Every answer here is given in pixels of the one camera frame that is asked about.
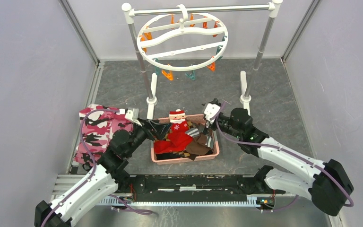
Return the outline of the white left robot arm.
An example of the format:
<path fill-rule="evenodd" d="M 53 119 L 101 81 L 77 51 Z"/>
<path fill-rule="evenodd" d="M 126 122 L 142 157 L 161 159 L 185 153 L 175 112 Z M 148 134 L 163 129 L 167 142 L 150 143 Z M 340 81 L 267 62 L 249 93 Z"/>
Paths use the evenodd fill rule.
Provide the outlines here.
<path fill-rule="evenodd" d="M 169 127 L 159 120 L 137 119 L 132 131 L 116 131 L 89 173 L 59 198 L 37 204 L 34 226 L 73 227 L 102 199 L 116 191 L 127 191 L 131 183 L 124 169 L 128 159 L 145 140 L 163 139 Z"/>

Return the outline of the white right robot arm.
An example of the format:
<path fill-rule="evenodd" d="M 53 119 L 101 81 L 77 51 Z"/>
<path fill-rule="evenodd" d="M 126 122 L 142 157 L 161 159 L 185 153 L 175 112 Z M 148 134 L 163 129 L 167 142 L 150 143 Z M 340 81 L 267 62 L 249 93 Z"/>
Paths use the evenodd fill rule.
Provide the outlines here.
<path fill-rule="evenodd" d="M 217 130 L 243 152 L 286 170 L 266 167 L 263 175 L 254 180 L 258 192 L 266 193 L 272 189 L 293 193 L 312 201 L 330 216 L 337 216 L 343 207 L 354 206 L 351 198 L 354 186 L 340 162 L 315 159 L 283 145 L 256 128 L 247 109 L 235 108 L 230 116 L 225 116 L 222 109 L 220 104 L 204 105 L 205 128 Z"/>

